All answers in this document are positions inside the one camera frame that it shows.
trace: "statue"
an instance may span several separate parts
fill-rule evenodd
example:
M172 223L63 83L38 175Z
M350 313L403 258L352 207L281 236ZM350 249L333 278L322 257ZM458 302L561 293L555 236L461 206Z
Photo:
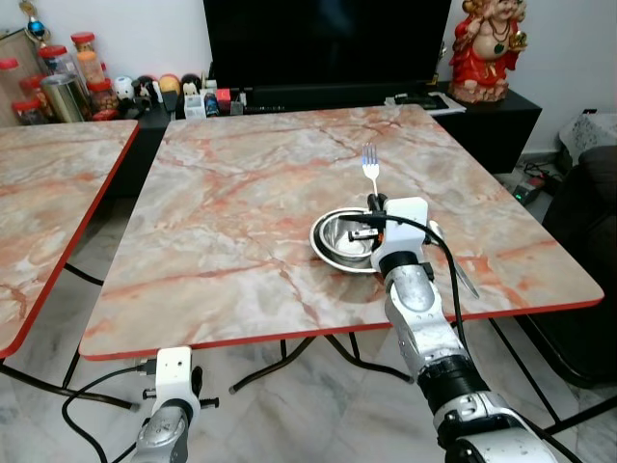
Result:
M19 8L28 16L28 25L25 28L28 39L38 44L40 47L47 46L47 41L51 39L51 33L45 25L37 18L37 9L28 0L19 2Z
M506 70L515 70L527 35L519 31L524 0L467 0L469 17L456 28L450 93L461 101L499 101L508 92Z

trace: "marble table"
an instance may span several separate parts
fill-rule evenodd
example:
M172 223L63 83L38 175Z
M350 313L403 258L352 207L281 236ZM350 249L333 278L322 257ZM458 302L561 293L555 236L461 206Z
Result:
M560 245L423 110L375 107L171 123L94 307L90 360L389 326L375 276L323 263L309 228L364 206L361 146L380 191L421 196L481 299L463 317L592 306L604 295ZM445 259L428 249L453 317Z
M0 358L22 344L137 123L0 129Z

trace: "black tv screen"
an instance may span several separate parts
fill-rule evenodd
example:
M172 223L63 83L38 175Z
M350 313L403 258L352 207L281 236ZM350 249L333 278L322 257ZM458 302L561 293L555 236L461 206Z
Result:
M203 0L219 87L429 81L451 0Z

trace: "fork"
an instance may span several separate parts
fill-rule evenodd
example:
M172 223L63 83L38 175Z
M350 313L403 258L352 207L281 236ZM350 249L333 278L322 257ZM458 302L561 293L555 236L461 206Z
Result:
M373 180L373 190L377 193L377 177L379 176L379 159L377 159L377 147L367 143L362 147L362 170L364 175Z

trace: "stainless steel bowl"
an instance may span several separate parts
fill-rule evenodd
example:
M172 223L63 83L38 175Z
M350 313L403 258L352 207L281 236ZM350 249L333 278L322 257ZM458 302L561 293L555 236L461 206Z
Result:
M339 220L341 215L363 214L360 207L345 207L324 214L310 228L310 245L323 261L348 273L371 274L371 241L349 241L349 231L369 228L367 225Z

